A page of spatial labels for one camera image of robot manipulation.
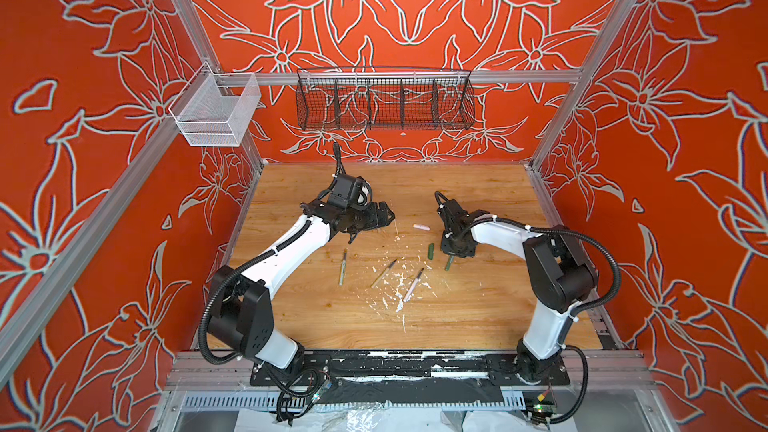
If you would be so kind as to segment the pink pen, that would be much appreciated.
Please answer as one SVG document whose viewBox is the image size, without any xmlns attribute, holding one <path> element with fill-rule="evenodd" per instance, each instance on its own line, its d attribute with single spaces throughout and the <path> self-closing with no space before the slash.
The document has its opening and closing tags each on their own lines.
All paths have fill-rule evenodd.
<svg viewBox="0 0 768 432">
<path fill-rule="evenodd" d="M 410 284 L 410 286 L 409 286 L 409 288 L 408 288 L 408 290 L 407 290 L 407 292 L 405 294 L 405 297 L 403 298 L 403 303 L 407 303 L 408 301 L 410 301 L 411 297 L 413 296 L 413 294 L 415 292 L 416 287 L 418 286 L 418 284 L 420 283 L 420 281 L 422 279 L 424 271 L 425 271 L 425 268 L 421 268 L 421 270 L 414 277 L 413 281 L 411 282 L 411 284 Z"/>
</svg>

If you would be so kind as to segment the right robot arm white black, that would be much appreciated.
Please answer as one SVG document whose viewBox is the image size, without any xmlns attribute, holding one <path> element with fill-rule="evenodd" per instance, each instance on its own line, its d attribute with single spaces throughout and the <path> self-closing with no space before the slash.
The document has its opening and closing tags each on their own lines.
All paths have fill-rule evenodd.
<svg viewBox="0 0 768 432">
<path fill-rule="evenodd" d="M 536 298 L 534 314 L 512 356 L 496 354 L 489 358 L 490 380 L 547 388 L 554 371 L 564 365 L 562 352 L 576 353 L 582 365 L 582 381 L 569 410 L 558 414 L 554 400 L 540 394 L 528 399 L 522 412 L 526 422 L 547 429 L 569 421 L 586 398 L 589 368 L 586 353 L 568 345 L 566 338 L 581 313 L 605 305 L 618 294 L 621 271 L 616 259 L 595 239 L 564 226 L 534 227 L 484 210 L 469 213 L 440 191 L 435 199 L 444 226 L 440 250 L 451 259 L 473 257 L 479 245 L 490 245 L 526 262 Z M 612 274 L 608 291 L 593 300 L 589 296 L 597 289 L 599 276 L 589 263 L 584 243 L 605 257 Z"/>
</svg>

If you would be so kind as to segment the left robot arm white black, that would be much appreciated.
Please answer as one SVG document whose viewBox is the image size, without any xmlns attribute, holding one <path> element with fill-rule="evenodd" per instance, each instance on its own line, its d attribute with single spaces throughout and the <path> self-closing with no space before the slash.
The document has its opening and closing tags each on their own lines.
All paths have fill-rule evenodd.
<svg viewBox="0 0 768 432">
<path fill-rule="evenodd" d="M 362 232 L 389 226 L 394 212 L 374 200 L 372 186 L 346 173 L 341 146 L 333 144 L 335 172 L 330 185 L 309 203 L 291 228 L 258 256 L 232 268 L 220 267 L 198 326 L 198 347 L 212 365 L 237 358 L 288 370 L 302 346 L 278 330 L 272 300 L 280 287 L 314 252 L 338 234 L 354 241 Z"/>
</svg>

